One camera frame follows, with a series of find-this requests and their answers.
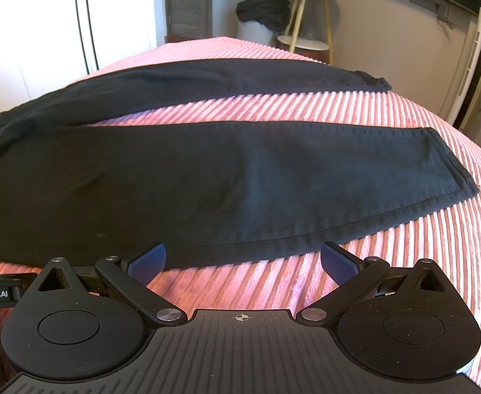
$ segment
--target crosshair mark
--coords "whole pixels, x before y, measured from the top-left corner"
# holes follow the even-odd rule
[[[238,320],[240,322],[243,322],[243,321],[246,321],[248,318],[253,318],[253,317],[248,317],[246,314],[239,314],[239,315],[236,315],[235,317],[232,317],[234,318],[235,320]]]

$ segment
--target door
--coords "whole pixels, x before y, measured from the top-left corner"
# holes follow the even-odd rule
[[[166,13],[168,41],[212,35],[211,0],[166,0]]]

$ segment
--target black plastic base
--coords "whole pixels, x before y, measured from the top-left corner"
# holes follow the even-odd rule
[[[329,330],[293,321],[287,310],[198,310],[181,326],[157,329],[144,351],[115,372],[55,383],[21,374],[5,394],[319,393],[477,394],[465,375],[403,383],[350,361]]]

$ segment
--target bed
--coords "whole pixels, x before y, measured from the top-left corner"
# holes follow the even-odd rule
[[[212,58],[306,59],[231,38],[166,44],[101,69],[94,76],[129,67]],[[365,258],[380,256],[392,266],[434,259],[450,278],[481,328],[481,149],[445,121],[393,92],[333,92],[236,96],[145,111],[100,125],[154,125],[219,120],[307,120],[391,127],[434,128],[470,172],[480,193],[408,224],[356,239],[344,248]],[[38,271],[0,262],[0,274]],[[324,273],[318,252],[286,259],[170,270],[148,286],[191,315],[197,308],[288,308],[293,314],[337,286]],[[0,310],[0,331],[9,310]],[[4,358],[4,367],[10,367]],[[470,371],[481,387],[481,349]]]

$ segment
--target grey wall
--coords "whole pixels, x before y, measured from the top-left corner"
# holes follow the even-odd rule
[[[214,0],[214,35],[235,36],[239,1]],[[385,77],[395,92],[446,117],[447,92],[477,18],[450,6],[451,31],[408,0],[331,0],[330,13],[337,67]],[[303,26],[324,39],[320,0],[308,0]]]
[[[165,43],[165,37],[168,32],[168,25],[166,24],[166,0],[153,0],[153,7],[155,10],[157,46],[160,46]]]

